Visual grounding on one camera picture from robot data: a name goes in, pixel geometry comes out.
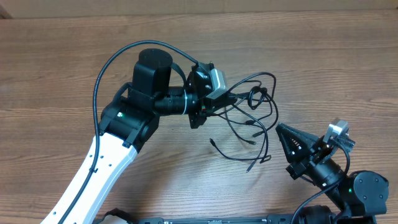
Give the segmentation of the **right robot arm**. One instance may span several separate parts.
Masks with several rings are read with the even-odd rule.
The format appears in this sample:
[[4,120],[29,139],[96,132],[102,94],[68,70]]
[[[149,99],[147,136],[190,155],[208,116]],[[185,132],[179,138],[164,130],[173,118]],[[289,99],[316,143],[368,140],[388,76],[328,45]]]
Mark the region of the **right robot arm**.
[[321,137],[283,123],[275,130],[291,178],[320,189],[296,209],[291,223],[375,223],[387,212],[388,180],[370,170],[348,172],[355,142],[347,121],[334,120]]

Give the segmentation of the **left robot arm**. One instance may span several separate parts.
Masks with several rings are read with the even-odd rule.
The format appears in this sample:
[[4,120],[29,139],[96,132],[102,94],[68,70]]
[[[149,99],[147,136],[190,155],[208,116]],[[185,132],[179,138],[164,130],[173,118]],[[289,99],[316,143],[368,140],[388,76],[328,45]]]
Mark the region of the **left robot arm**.
[[92,223],[114,183],[159,126],[161,116],[188,115],[191,128],[228,104],[225,74],[196,63],[186,76],[160,49],[139,54],[131,82],[101,113],[99,137],[44,223]]

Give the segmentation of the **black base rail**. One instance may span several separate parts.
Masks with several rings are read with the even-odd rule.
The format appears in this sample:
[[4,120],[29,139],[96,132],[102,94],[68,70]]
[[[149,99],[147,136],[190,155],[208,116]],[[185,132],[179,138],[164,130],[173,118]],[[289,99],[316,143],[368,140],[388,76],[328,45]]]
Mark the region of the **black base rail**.
[[142,218],[134,223],[138,224],[290,224],[292,214],[271,214],[264,217],[239,218]]

